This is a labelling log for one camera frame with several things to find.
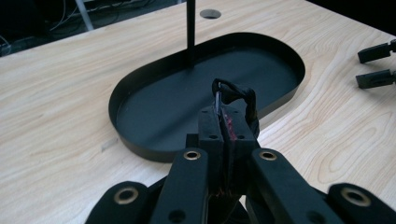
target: black plastic part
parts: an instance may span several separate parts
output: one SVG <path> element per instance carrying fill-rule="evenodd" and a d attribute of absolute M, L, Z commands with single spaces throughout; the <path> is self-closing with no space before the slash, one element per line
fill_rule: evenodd
<path fill-rule="evenodd" d="M 396 76 L 394 76 L 390 70 L 383 70 L 356 76 L 356 80 L 358 81 L 359 88 L 370 89 L 392 85 L 393 82 L 396 81 Z"/>
<path fill-rule="evenodd" d="M 234 33 L 138 68 L 111 94 L 108 110 L 121 141 L 135 154 L 171 162 L 184 148 L 186 133 L 197 132 L 197 111 L 212 105 L 214 78 L 256 92 L 258 118 L 285 104 L 304 78 L 304 63 L 284 43 L 265 35 Z M 232 107 L 244 111 L 244 102 Z"/>
<path fill-rule="evenodd" d="M 219 118 L 214 108 L 203 108 L 198 115 L 198 147 L 209 155 L 209 191 L 219 193 L 222 180 L 224 140 L 219 126 Z"/>
<path fill-rule="evenodd" d="M 225 145 L 222 165 L 224 190 L 236 195 L 245 194 L 250 182 L 247 162 L 251 152 L 260 145 L 243 113 L 229 106 L 224 106 L 221 113 L 220 128 Z"/>
<path fill-rule="evenodd" d="M 177 153 L 150 223 L 205 223 L 208 157 L 199 148 Z"/>
<path fill-rule="evenodd" d="M 396 223 L 396 213 L 388 205 L 356 185 L 331 186 L 327 202 L 345 223 Z"/>
<path fill-rule="evenodd" d="M 194 66 L 195 0 L 187 1 L 187 64 Z"/>
<path fill-rule="evenodd" d="M 212 83 L 212 92 L 215 96 L 220 92 L 221 101 L 229 105 L 230 103 L 243 99 L 247 104 L 245 109 L 245 120 L 253 135 L 257 138 L 260 133 L 259 120 L 256 109 L 256 93 L 253 89 L 235 85 L 227 80 L 215 78 Z"/>
<path fill-rule="evenodd" d="M 151 210 L 148 209 L 149 195 L 149 189 L 142 184 L 130 181 L 119 183 L 102 196 L 92 209 L 86 224 L 145 223 L 151 215 Z M 135 199 L 128 202 L 127 199 L 132 197 Z"/>
<path fill-rule="evenodd" d="M 281 153 L 254 150 L 250 172 L 276 223 L 343 223 Z"/>
<path fill-rule="evenodd" d="M 251 224 L 275 223 L 274 216 L 271 214 L 265 201 L 259 201 L 246 197 L 246 207 Z"/>
<path fill-rule="evenodd" d="M 206 223 L 225 223 L 239 204 L 241 195 L 212 195 Z"/>
<path fill-rule="evenodd" d="M 248 212 L 240 202 L 238 202 L 225 224 L 251 224 Z"/>
<path fill-rule="evenodd" d="M 390 41 L 390 44 L 385 43 L 359 51 L 359 61 L 361 63 L 367 63 L 377 59 L 386 58 L 390 56 L 391 51 L 396 52 L 396 39 Z"/>

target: black clamp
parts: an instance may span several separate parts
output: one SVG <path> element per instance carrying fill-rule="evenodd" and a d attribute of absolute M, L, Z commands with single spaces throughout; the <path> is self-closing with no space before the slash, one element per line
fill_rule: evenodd
<path fill-rule="evenodd" d="M 368 49 L 363 49 L 358 52 L 359 61 L 367 63 L 370 61 L 386 58 L 390 56 L 390 52 L 396 52 L 396 39 L 390 41 L 390 44 L 385 43 L 377 45 Z M 373 72 L 365 75 L 356 76 L 359 88 L 370 89 L 375 87 L 392 85 L 396 82 L 396 71 L 383 70 Z"/>
<path fill-rule="evenodd" d="M 342 183 L 325 194 L 309 186 L 281 153 L 260 147 L 249 127 L 253 105 L 244 117 L 221 104 L 249 104 L 252 91 L 219 79 L 212 87 L 215 103 L 199 111 L 198 133 L 187 135 L 169 175 L 150 187 L 113 186 L 86 224 L 396 223 L 396 213 L 366 189 Z"/>

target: wood grain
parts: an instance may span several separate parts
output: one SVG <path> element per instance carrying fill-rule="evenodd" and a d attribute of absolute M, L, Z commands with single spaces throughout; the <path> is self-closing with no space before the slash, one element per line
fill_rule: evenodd
<path fill-rule="evenodd" d="M 395 36 L 300 0 L 197 2 L 196 43 L 233 32 L 277 38 L 303 58 L 295 97 L 261 120 L 262 147 L 282 152 L 314 187 L 360 185 L 396 208 L 396 89 L 355 76 L 395 69 L 357 52 Z M 83 223 L 111 186 L 150 185 L 170 164 L 119 140 L 111 92 L 136 68 L 186 48 L 185 4 L 0 58 L 0 223 Z"/>

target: floor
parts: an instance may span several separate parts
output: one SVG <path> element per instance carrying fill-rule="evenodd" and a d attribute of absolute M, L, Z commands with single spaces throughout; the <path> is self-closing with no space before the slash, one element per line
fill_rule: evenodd
<path fill-rule="evenodd" d="M 97 29 L 183 2 L 186 2 L 186 0 L 91 1 L 86 2 L 85 7 L 93 28 Z M 60 21 L 49 23 L 48 29 L 49 34 L 47 36 L 26 36 L 12 42 L 7 42 L 4 39 L 3 41 L 0 40 L 0 43 L 6 43 L 0 49 L 0 57 L 87 31 L 77 6 L 64 7 L 63 18 Z"/>

